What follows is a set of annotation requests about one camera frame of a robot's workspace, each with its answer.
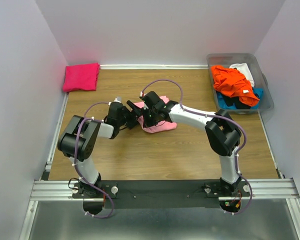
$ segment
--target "wooden surface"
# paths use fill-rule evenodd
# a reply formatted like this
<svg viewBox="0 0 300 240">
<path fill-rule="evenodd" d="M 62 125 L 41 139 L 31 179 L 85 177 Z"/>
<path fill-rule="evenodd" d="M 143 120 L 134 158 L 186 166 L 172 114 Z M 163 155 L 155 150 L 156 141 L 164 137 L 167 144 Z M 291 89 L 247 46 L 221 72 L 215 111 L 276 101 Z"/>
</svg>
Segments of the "wooden surface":
<svg viewBox="0 0 300 240">
<path fill-rule="evenodd" d="M 116 96 L 122 102 L 140 102 L 139 93 L 156 79 L 172 79 L 183 88 L 183 104 L 187 107 L 215 111 L 208 70 L 101 70 L 97 90 L 69 94 L 61 133 L 73 115 L 83 116 L 85 110 L 99 101 L 111 102 Z M 146 92 L 179 101 L 177 86 L 157 82 Z M 103 119 L 108 113 L 105 104 L 95 106 L 87 117 Z M 239 167 L 249 179 L 278 178 L 274 162 L 258 114 L 231 115 L 242 125 L 248 137 L 240 151 Z M 210 148 L 204 131 L 178 123 L 177 128 L 160 133 L 146 133 L 141 126 L 125 129 L 113 140 L 97 139 L 92 157 L 104 180 L 173 180 L 218 179 L 221 176 L 219 157 Z M 77 177 L 71 162 L 56 150 L 49 180 Z"/>
</svg>

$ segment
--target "cable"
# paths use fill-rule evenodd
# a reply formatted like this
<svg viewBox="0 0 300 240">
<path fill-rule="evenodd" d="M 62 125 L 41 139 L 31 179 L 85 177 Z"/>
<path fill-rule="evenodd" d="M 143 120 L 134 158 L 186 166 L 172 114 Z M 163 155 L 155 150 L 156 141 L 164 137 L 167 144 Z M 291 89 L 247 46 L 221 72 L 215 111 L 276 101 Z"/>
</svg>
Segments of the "cable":
<svg viewBox="0 0 300 240">
<path fill-rule="evenodd" d="M 179 87 L 179 89 L 180 89 L 180 100 L 179 100 L 179 105 L 180 105 L 180 108 L 181 108 L 182 110 L 184 110 L 185 112 L 188 112 L 188 113 L 191 113 L 191 114 L 200 115 L 200 116 L 203 116 L 203 117 L 206 117 L 206 118 L 209 117 L 209 118 L 218 118 L 218 119 L 226 120 L 226 121 L 228 121 L 228 122 L 234 124 L 235 126 L 237 126 L 237 127 L 240 129 L 240 131 L 242 132 L 242 135 L 243 135 L 243 143 L 242 143 L 241 146 L 239 146 L 239 147 L 237 148 L 237 150 L 234 152 L 234 166 L 235 166 L 235 171 L 236 171 L 236 173 L 237 173 L 237 174 L 238 174 L 238 175 L 239 175 L 239 176 L 240 176 L 240 177 L 248 184 L 249 190 L 250 190 L 250 198 L 249 198 L 248 203 L 246 204 L 246 206 L 245 206 L 243 209 L 241 209 L 241 210 L 238 211 L 238 212 L 229 212 L 229 213 L 231 213 L 231 214 L 233 214 L 233 215 L 237 215 L 237 214 L 243 213 L 243 212 L 247 209 L 247 207 L 251 204 L 252 195 L 253 195 L 252 187 L 251 187 L 249 181 L 248 181 L 245 177 L 242 176 L 242 174 L 241 174 L 241 172 L 240 172 L 240 170 L 239 170 L 239 164 L 238 164 L 238 152 L 239 152 L 239 151 L 246 145 L 246 143 L 247 143 L 247 134 L 246 134 L 245 130 L 244 130 L 244 129 L 242 128 L 242 126 L 240 126 L 238 123 L 236 123 L 235 121 L 233 121 L 233 120 L 231 120 L 231 119 L 229 119 L 229 118 L 227 118 L 227 117 L 219 116 L 219 115 L 212 115 L 212 114 L 204 114 L 204 113 L 201 113 L 201 112 L 196 112 L 196 111 L 192 111 L 192 110 L 189 110 L 189 109 L 185 108 L 185 107 L 183 106 L 183 104 L 182 104 L 182 100 L 183 100 L 183 97 L 184 97 L 184 91 L 183 91 L 182 87 L 180 86 L 179 83 L 177 83 L 177 82 L 175 82 L 175 81 L 173 81 L 173 80 L 170 80 L 170 79 L 157 79 L 157 80 L 154 80 L 154 81 L 150 82 L 149 84 L 147 84 L 147 85 L 142 89 L 142 91 L 141 91 L 141 92 L 142 92 L 142 96 L 145 94 L 145 90 L 146 90 L 149 86 L 151 86 L 152 84 L 154 84 L 154 83 L 156 83 L 156 82 L 160 82 L 160 81 L 170 82 L 170 83 L 173 83 L 173 84 L 175 84 L 175 85 L 177 85 L 177 86 Z"/>
<path fill-rule="evenodd" d="M 106 219 L 106 218 L 109 218 L 114 209 L 115 209 L 115 203 L 114 201 L 112 200 L 112 198 L 109 196 L 109 194 L 107 194 L 105 191 L 103 191 L 102 189 L 100 189 L 99 187 L 93 185 L 92 183 L 90 183 L 80 172 L 79 168 L 78 168 L 78 165 L 77 165 L 77 157 L 78 157 L 78 145 L 79 145 L 79 138 L 80 138 L 80 133 L 81 133 L 81 130 L 82 130 L 82 127 L 83 125 L 85 124 L 86 121 L 88 120 L 94 120 L 96 122 L 99 122 L 99 123 L 102 123 L 102 121 L 100 120 L 97 120 L 97 119 L 92 119 L 92 118 L 86 118 L 86 114 L 88 113 L 88 111 L 95 105 L 98 105 L 98 104 L 108 104 L 108 102 L 97 102 L 97 103 L 94 103 L 92 104 L 84 113 L 84 119 L 82 120 L 82 122 L 80 123 L 79 127 L 78 127 L 78 132 L 76 134 L 76 138 L 75 138 L 75 145 L 74 145 L 74 160 L 73 160 L 73 164 L 74 164 L 74 169 L 76 171 L 76 173 L 80 176 L 80 178 L 86 182 L 88 185 L 90 185 L 92 188 L 96 189 L 97 191 L 101 192 L 102 194 L 104 194 L 108 199 L 109 201 L 111 202 L 111 211 L 108 215 L 106 216 L 97 216 L 97 215 L 94 215 L 94 214 L 91 214 L 89 212 L 86 212 L 87 215 L 89 216 L 92 216 L 93 218 L 97 218 L 97 219 Z"/>
<path fill-rule="evenodd" d="M 155 127 L 160 127 L 160 126 L 162 126 L 165 123 L 166 123 L 166 121 L 163 121 L 163 123 L 161 123 L 160 125 L 155 125 Z"/>
<path fill-rule="evenodd" d="M 89 112 L 90 109 L 92 109 L 95 105 L 99 105 L 99 104 L 109 104 L 109 102 L 105 102 L 105 101 L 99 101 L 96 102 L 94 104 L 92 104 L 90 107 L 88 107 L 88 109 L 84 112 L 83 117 L 86 118 L 87 113 Z"/>
<path fill-rule="evenodd" d="M 231 204 L 232 204 L 235 200 L 237 200 L 237 197 L 238 197 L 238 195 L 240 194 L 239 191 L 238 191 L 237 193 L 238 193 L 238 194 L 235 195 L 234 199 L 230 202 Z"/>
<path fill-rule="evenodd" d="M 76 178 L 76 177 L 70 178 L 70 180 L 68 181 L 68 188 L 71 189 L 71 190 L 79 190 L 79 188 L 77 188 L 77 187 L 71 187 L 70 186 L 70 183 L 71 183 L 72 179 L 79 181 L 79 179 Z"/>
</svg>

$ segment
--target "clear plastic container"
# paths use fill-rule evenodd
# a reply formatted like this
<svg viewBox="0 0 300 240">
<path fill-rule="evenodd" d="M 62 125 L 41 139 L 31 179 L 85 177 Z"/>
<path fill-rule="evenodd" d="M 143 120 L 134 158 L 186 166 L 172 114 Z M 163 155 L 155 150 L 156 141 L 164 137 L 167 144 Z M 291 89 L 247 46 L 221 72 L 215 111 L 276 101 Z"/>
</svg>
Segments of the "clear plastic container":
<svg viewBox="0 0 300 240">
<path fill-rule="evenodd" d="M 265 75 L 261 72 L 258 61 L 254 55 L 249 53 L 217 53 L 217 54 L 209 54 L 206 57 L 206 59 L 208 62 L 212 88 L 214 85 L 214 79 L 211 72 L 212 66 L 221 65 L 225 68 L 228 68 L 232 64 L 247 63 L 254 80 L 254 87 L 263 89 L 263 96 L 260 100 L 258 109 L 226 109 L 228 112 L 234 112 L 238 114 L 251 114 L 251 113 L 257 113 L 258 110 L 264 111 L 264 110 L 271 110 L 274 108 L 274 102 L 272 100 L 272 97 L 268 89 L 267 79 Z M 219 106 L 218 103 L 217 92 L 214 88 L 213 88 L 213 96 L 214 96 L 215 105 L 217 109 L 220 110 L 221 107 Z"/>
</svg>

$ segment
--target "pink cloth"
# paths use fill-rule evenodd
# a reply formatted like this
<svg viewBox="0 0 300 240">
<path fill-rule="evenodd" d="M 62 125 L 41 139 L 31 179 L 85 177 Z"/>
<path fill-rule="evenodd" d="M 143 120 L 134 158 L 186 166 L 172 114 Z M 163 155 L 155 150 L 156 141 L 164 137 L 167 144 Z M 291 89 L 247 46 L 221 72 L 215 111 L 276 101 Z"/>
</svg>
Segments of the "pink cloth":
<svg viewBox="0 0 300 240">
<path fill-rule="evenodd" d="M 95 91 L 97 89 L 100 65 L 98 63 L 65 67 L 64 92 L 76 90 Z"/>
<path fill-rule="evenodd" d="M 165 103 L 169 102 L 169 98 L 166 96 L 161 96 L 160 97 Z M 135 103 L 136 106 L 139 108 L 143 108 L 145 103 L 143 101 Z M 167 130 L 173 130 L 177 128 L 177 124 L 175 122 L 171 123 L 168 121 L 160 121 L 157 126 L 151 126 L 151 127 L 144 127 L 144 117 L 141 116 L 138 118 L 138 122 L 140 123 L 142 129 L 146 131 L 147 133 L 158 133 L 162 131 L 167 131 Z"/>
</svg>

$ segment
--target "folded cloth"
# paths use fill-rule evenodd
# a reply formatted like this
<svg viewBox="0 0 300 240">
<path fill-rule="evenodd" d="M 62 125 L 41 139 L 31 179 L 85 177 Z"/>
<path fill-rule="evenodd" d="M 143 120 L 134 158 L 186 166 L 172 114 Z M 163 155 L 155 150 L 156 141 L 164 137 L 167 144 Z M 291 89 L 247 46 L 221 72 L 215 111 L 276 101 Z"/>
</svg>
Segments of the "folded cloth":
<svg viewBox="0 0 300 240">
<path fill-rule="evenodd" d="M 74 65 L 65 67 L 64 92 L 76 90 L 95 91 L 100 65 L 98 63 Z"/>
<path fill-rule="evenodd" d="M 248 64 L 246 64 L 246 63 L 235 63 L 235 64 L 230 65 L 229 68 L 230 69 L 237 69 L 240 73 L 242 73 L 245 76 L 245 79 L 247 79 L 250 82 L 251 87 L 253 87 L 253 88 L 255 87 L 255 80 L 252 77 L 252 74 L 250 72 Z"/>
<path fill-rule="evenodd" d="M 230 98 L 239 97 L 240 102 L 250 107 L 258 104 L 260 99 L 255 96 L 250 82 L 237 69 L 215 65 L 211 72 L 217 92 Z"/>
<path fill-rule="evenodd" d="M 160 97 L 164 103 L 169 102 L 169 98 L 166 96 L 161 96 Z M 135 105 L 139 108 L 143 108 L 145 103 L 143 101 L 135 103 Z M 167 130 L 173 130 L 177 128 L 177 124 L 175 122 L 168 122 L 168 121 L 160 121 L 156 126 L 151 126 L 151 127 L 144 127 L 144 117 L 141 116 L 138 118 L 138 122 L 140 123 L 142 129 L 146 131 L 147 133 L 158 133 L 162 131 L 167 131 Z"/>
<path fill-rule="evenodd" d="M 263 94 L 264 94 L 264 90 L 262 88 L 254 88 L 253 89 L 253 93 L 255 95 L 257 95 L 257 97 L 259 99 L 262 98 Z M 217 96 L 217 99 L 218 99 L 218 104 L 219 104 L 219 107 L 222 108 L 222 109 L 230 109 L 230 110 L 236 110 L 236 109 L 246 109 L 246 108 L 238 108 L 236 107 L 236 105 L 233 103 L 232 105 L 228 105 L 224 99 L 224 96 L 222 95 L 222 93 L 220 92 L 216 92 L 216 96 Z M 252 106 L 250 107 L 250 109 L 258 109 L 259 108 L 259 104 L 260 102 L 258 102 L 257 105 L 255 106 Z"/>
</svg>

